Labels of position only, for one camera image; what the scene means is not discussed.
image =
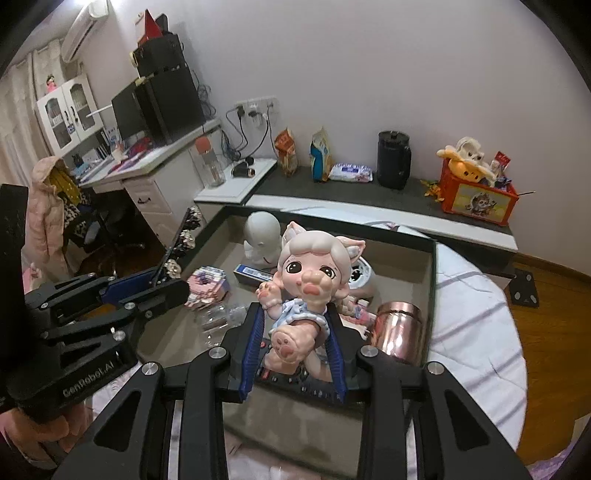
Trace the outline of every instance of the doll ear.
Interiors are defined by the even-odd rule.
[[[437,156],[441,158],[449,158],[450,161],[464,161],[464,159],[453,149],[453,147],[447,147],[445,150],[438,150]]]
[[[290,222],[290,224],[285,229],[285,233],[283,234],[283,237],[281,239],[281,247],[283,248],[288,241],[290,241],[296,235],[299,235],[300,233],[303,233],[305,231],[306,229],[304,227],[299,226],[295,222]]]
[[[347,238],[345,236],[338,236],[337,240],[343,244],[345,250],[349,254],[349,258],[351,259],[351,264],[354,264],[361,254],[363,250],[365,250],[365,240],[353,240],[352,238]]]

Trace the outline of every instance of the pink jacket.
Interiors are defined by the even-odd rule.
[[[55,259],[67,272],[66,259],[61,251],[64,244],[64,202],[57,196],[56,188],[46,183],[51,169],[59,161],[59,157],[47,157],[33,167],[25,245],[34,261],[46,264]]]

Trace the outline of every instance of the drawer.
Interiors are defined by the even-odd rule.
[[[141,179],[123,182],[125,190],[142,213],[171,213],[170,207],[155,182]]]
[[[144,213],[142,212],[146,222],[154,231],[160,243],[165,247],[169,247],[174,240],[177,233],[179,223],[174,218],[172,213]]]

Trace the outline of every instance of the figurine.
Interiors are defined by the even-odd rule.
[[[421,183],[428,187],[428,190],[425,192],[425,197],[433,196],[435,197],[436,202],[442,202],[445,200],[445,198],[441,196],[441,187],[439,186],[438,181],[421,180]]]
[[[293,375],[310,354],[311,361],[316,360],[313,350],[330,335],[326,304],[349,294],[351,265],[364,249],[363,240],[308,232],[295,222],[287,226],[277,272],[256,291],[263,309],[275,320],[266,368]],[[295,298],[282,302],[281,290]]]
[[[250,214],[244,225],[244,237],[244,255],[253,267],[277,266],[281,253],[281,227],[272,214]]]
[[[449,158],[449,169],[460,179],[472,183],[479,183],[482,179],[495,181],[496,175],[483,161],[480,144],[471,137],[462,138],[455,147],[446,146],[437,152],[437,156]]]
[[[57,89],[56,80],[53,75],[50,74],[47,76],[45,85],[47,85],[47,93],[51,93],[53,92],[53,90]]]

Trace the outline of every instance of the human hand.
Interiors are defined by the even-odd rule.
[[[59,442],[69,452],[92,421],[92,411],[83,403],[74,405],[62,416],[43,424],[28,417],[20,408],[0,414],[0,426],[5,436],[32,460],[49,460],[39,445]]]

